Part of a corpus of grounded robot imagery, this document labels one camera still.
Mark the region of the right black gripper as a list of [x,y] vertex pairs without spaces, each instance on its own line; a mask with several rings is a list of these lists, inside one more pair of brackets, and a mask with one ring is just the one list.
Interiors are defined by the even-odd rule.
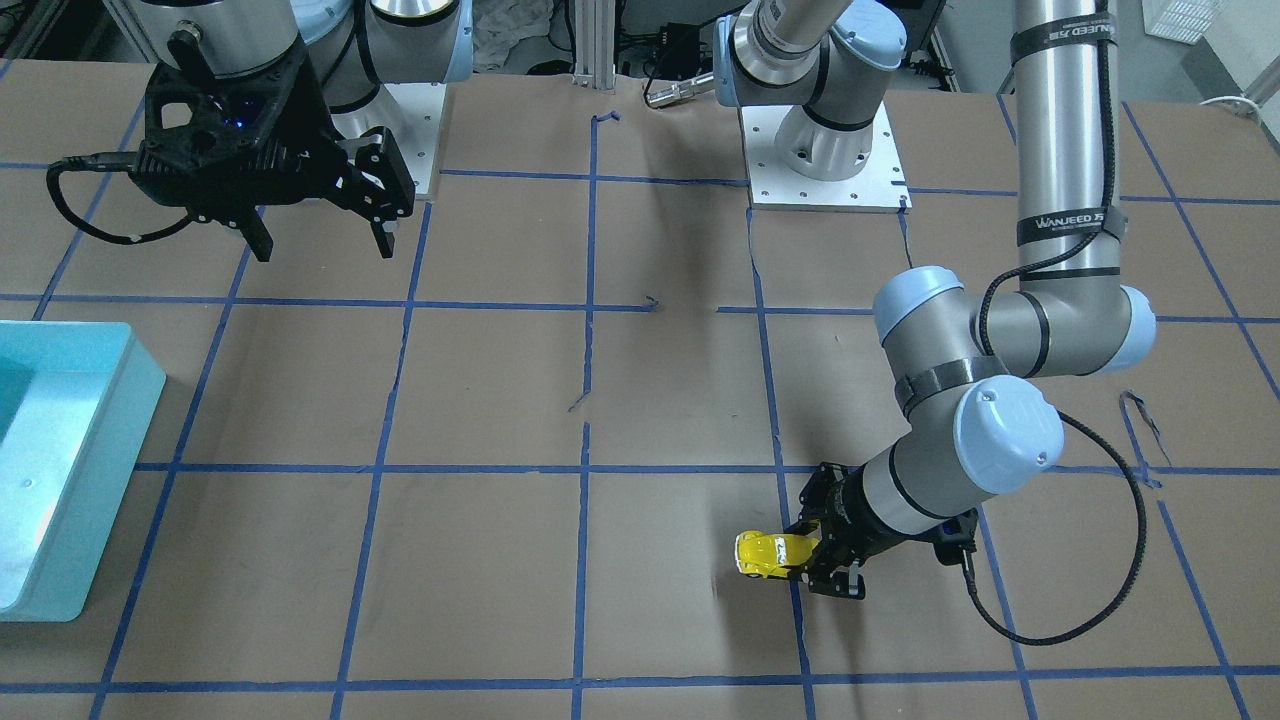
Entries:
[[357,138],[335,128],[303,40],[262,69],[212,72],[209,37],[172,33],[174,61],[145,91],[145,132],[133,182],[155,202],[193,218],[236,222],[260,263],[274,241],[256,206],[325,199],[370,220],[383,259],[394,258],[397,218],[413,210],[413,182],[394,135]]

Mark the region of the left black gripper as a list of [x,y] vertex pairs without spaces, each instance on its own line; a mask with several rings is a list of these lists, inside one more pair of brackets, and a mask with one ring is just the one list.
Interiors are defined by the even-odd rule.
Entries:
[[817,594],[864,600],[860,568],[868,559],[901,544],[906,536],[888,528],[870,510],[863,488],[864,466],[822,462],[800,492],[797,520],[786,536],[808,537],[815,547],[808,565],[780,565],[774,574]]

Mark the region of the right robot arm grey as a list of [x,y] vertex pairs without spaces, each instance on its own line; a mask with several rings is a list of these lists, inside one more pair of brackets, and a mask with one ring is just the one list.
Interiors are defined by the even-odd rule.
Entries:
[[378,251],[428,192],[425,118],[397,90],[467,78],[468,1],[122,1],[156,61],[127,172],[188,222],[273,254],[261,206],[320,199],[362,217]]

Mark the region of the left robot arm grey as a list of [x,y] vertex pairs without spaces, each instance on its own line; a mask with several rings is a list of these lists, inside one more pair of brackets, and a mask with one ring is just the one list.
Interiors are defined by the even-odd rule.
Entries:
[[[1106,1],[1019,1],[1018,265],[983,295],[942,266],[892,278],[873,301],[909,430],[867,462],[823,462],[778,534],[735,541],[745,577],[859,600],[869,559],[908,541],[969,568],[978,509],[1055,465],[1064,421],[1033,380],[1139,363],[1149,300],[1120,279],[1116,18]],[[790,170],[844,181],[867,163],[873,115],[904,58],[902,22],[877,1],[750,1],[716,23],[718,101],[785,105]]]

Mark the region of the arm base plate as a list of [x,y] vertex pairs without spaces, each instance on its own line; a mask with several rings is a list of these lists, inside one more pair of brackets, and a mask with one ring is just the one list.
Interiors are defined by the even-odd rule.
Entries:
[[415,197],[430,201],[449,88],[445,83],[383,85],[369,102],[332,117],[338,131],[349,138],[375,126],[390,129],[413,181]]
[[909,211],[913,201],[884,104],[855,131],[815,123],[801,106],[740,110],[751,206],[790,211]]

